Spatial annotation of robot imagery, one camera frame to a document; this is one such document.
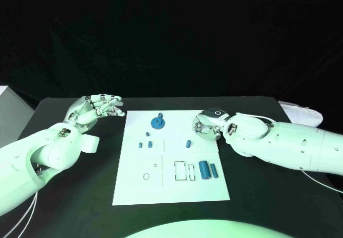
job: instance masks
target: robotic hand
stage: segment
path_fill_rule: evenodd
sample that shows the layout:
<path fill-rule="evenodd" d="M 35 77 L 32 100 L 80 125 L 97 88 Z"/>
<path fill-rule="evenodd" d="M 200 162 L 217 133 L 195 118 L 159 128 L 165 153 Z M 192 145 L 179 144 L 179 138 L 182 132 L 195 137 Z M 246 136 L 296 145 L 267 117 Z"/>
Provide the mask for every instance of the robotic hand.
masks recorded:
<path fill-rule="evenodd" d="M 241 156 L 256 156 L 293 170 L 343 175 L 343 136 L 328 131 L 260 116 L 230 116 L 213 108 L 195 116 L 192 131 L 205 140 L 217 140 L 221 132 Z"/>
<path fill-rule="evenodd" d="M 61 123 L 0 148 L 0 216 L 73 165 L 80 151 L 96 151 L 97 137 L 83 133 L 97 118 L 125 115 L 116 108 L 120 105 L 117 96 L 80 97 L 70 105 Z"/>

